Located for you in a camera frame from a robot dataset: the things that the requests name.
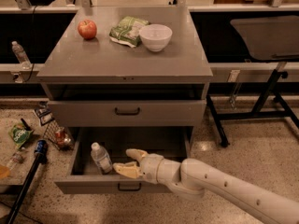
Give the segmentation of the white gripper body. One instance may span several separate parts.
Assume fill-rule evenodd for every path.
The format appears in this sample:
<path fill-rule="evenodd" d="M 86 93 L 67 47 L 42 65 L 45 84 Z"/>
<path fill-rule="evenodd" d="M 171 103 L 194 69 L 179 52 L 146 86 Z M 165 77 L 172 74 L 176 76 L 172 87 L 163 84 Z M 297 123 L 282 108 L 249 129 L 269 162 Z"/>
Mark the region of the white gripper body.
<path fill-rule="evenodd" d="M 158 154 L 149 154 L 140 162 L 140 169 L 142 177 L 145 181 L 151 184 L 157 184 L 157 174 L 160 162 L 164 159 Z"/>

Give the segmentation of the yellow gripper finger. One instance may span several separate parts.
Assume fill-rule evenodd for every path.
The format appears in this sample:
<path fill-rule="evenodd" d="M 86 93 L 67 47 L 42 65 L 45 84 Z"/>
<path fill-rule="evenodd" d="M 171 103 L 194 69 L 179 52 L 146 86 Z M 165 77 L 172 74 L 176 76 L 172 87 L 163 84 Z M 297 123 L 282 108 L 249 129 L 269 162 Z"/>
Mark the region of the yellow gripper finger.
<path fill-rule="evenodd" d="M 114 163 L 113 168 L 118 174 L 129 178 L 136 179 L 142 176 L 141 169 L 137 165 L 136 161 L 130 161 L 127 163 Z"/>
<path fill-rule="evenodd" d="M 148 152 L 141 149 L 128 148 L 126 150 L 126 155 L 135 161 L 141 162 L 145 157 L 148 156 Z"/>

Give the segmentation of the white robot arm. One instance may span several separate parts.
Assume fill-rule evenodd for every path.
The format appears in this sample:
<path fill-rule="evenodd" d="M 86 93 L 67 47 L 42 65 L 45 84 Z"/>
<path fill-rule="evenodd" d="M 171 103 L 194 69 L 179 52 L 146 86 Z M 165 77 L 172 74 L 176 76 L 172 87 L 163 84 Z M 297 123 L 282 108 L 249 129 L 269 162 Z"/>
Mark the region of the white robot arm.
<path fill-rule="evenodd" d="M 196 159 L 182 162 L 145 150 L 129 148 L 133 160 L 115 163 L 114 170 L 130 178 L 143 178 L 167 186 L 178 196 L 198 200 L 209 190 L 264 224 L 299 224 L 299 203 L 245 182 Z"/>

